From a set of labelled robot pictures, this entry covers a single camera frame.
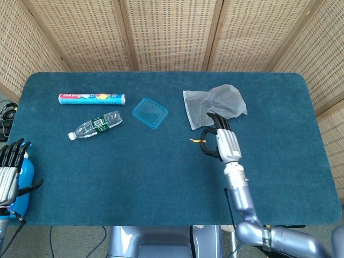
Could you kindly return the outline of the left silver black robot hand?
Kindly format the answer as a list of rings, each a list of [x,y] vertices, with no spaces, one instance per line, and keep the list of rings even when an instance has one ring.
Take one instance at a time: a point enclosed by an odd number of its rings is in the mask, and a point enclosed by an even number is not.
[[[1,148],[1,209],[9,207],[17,197],[38,189],[44,182],[41,178],[33,185],[19,187],[19,175],[30,144],[29,141],[24,142],[24,139],[20,138]]]

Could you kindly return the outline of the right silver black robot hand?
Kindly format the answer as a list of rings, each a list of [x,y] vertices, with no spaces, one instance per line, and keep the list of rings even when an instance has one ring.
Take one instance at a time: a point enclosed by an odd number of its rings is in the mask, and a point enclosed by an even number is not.
[[[200,148],[207,155],[219,159],[224,164],[239,162],[242,158],[237,136],[231,130],[228,121],[217,113],[208,112],[207,116],[214,121],[215,127],[206,127],[200,135]],[[205,145],[205,138],[208,133],[216,137],[217,149],[210,150]]]

